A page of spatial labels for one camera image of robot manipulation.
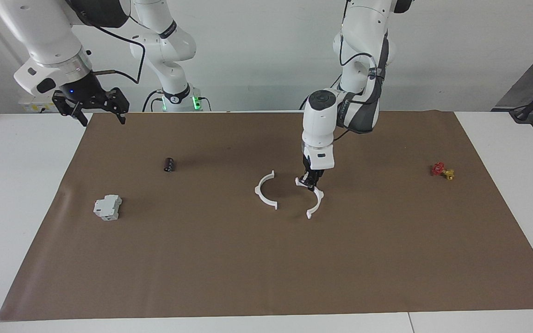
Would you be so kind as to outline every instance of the white semicircular clip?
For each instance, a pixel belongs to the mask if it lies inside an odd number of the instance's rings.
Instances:
[[[307,187],[307,186],[305,186],[304,184],[302,184],[300,182],[298,177],[296,177],[296,185],[297,186]],[[305,213],[305,215],[307,215],[308,219],[311,219],[311,215],[313,213],[315,213],[318,210],[318,208],[320,208],[320,203],[322,202],[322,198],[324,198],[324,192],[318,190],[317,187],[314,187],[314,194],[316,195],[316,198],[318,199],[318,202],[316,203],[316,205],[312,209],[308,209],[307,212]]]
[[[269,180],[269,179],[273,179],[275,177],[275,171],[271,171],[271,173],[269,173],[268,175],[266,175],[265,177],[262,177],[262,179],[260,180],[260,182],[258,182],[258,186],[256,186],[254,188],[254,193],[258,194],[258,196],[260,197],[260,199],[262,200],[262,202],[264,202],[265,204],[268,204],[269,206],[273,206],[275,207],[275,210],[277,210],[277,207],[279,206],[279,203],[277,202],[274,202],[273,200],[268,200],[264,194],[262,194],[262,184],[265,183],[265,181]]]

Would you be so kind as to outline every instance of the black capacitor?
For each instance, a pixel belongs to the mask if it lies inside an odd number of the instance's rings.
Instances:
[[[171,173],[172,171],[174,171],[174,168],[174,159],[172,159],[171,157],[166,158],[166,161],[163,163],[163,170],[167,173]]]

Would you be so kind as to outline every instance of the white table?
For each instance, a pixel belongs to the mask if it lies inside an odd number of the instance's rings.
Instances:
[[[533,246],[533,129],[507,114],[457,116]],[[0,307],[83,135],[56,114],[0,115]],[[0,332],[526,333],[533,310],[0,323]]]

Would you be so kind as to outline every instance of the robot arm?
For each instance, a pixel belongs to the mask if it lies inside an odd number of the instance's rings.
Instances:
[[[188,83],[184,70],[176,64],[194,57],[197,52],[194,39],[178,27],[165,0],[135,0],[135,10],[141,24],[151,32],[135,36],[133,40],[146,47],[145,63],[161,82],[166,110],[199,110],[199,90]],[[141,57],[141,50],[133,45],[131,53]]]
[[[88,108],[113,112],[124,124],[129,102],[118,88],[102,89],[71,27],[76,18],[88,25],[121,26],[129,17],[125,8],[130,9],[125,0],[0,0],[0,16],[30,54],[13,77],[32,95],[55,91],[59,112],[83,126],[82,109]]]
[[[324,170],[335,166],[334,129],[370,133],[379,115],[379,97],[393,46],[388,40],[391,12],[402,13],[413,0],[352,0],[334,41],[343,66],[336,89],[314,92],[305,104],[300,182],[313,190]]]

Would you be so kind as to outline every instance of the brown paper mat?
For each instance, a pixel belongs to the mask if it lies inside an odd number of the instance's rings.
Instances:
[[[0,321],[533,308],[533,250],[452,113],[343,137],[311,221],[301,132],[302,114],[95,114]],[[277,211],[254,194],[273,169]],[[92,213],[105,194],[118,221]]]

